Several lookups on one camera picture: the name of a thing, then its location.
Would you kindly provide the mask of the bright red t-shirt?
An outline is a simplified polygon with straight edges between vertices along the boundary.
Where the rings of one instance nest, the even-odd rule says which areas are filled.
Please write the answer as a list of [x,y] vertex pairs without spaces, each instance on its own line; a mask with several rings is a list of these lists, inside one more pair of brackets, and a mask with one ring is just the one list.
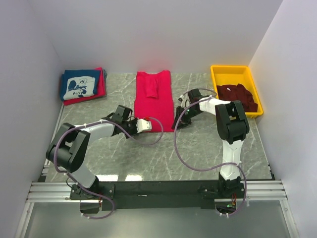
[[137,72],[134,115],[137,118],[149,118],[151,132],[173,131],[174,101],[170,71],[156,74]]

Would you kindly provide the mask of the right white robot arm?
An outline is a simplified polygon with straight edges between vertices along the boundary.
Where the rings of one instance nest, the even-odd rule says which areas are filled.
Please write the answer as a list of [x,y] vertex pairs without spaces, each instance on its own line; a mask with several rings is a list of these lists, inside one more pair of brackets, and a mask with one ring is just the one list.
[[189,126],[191,119],[201,113],[209,113],[215,116],[217,133],[222,140],[223,152],[221,165],[214,166],[211,170],[220,168],[218,176],[217,192],[221,197],[228,198],[232,194],[244,189],[241,183],[242,171],[240,166],[241,150],[250,126],[245,115],[243,105],[240,101],[224,101],[215,98],[213,90],[209,96],[201,94],[202,88],[189,90],[178,98],[181,103],[176,108],[175,119],[172,125],[174,130],[174,149],[186,167],[199,172],[209,169],[195,169],[181,158],[177,144],[176,131]]

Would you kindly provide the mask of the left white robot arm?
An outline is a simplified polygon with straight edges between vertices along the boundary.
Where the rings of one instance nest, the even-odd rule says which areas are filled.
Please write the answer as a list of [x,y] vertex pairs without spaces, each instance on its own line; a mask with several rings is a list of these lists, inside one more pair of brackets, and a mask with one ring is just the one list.
[[102,193],[99,179],[85,165],[84,159],[89,145],[101,138],[111,137],[126,131],[135,136],[141,132],[138,118],[131,118],[132,110],[119,105],[114,113],[94,122],[92,126],[60,126],[46,151],[46,159],[62,168],[82,185],[81,193],[87,199],[94,199]]

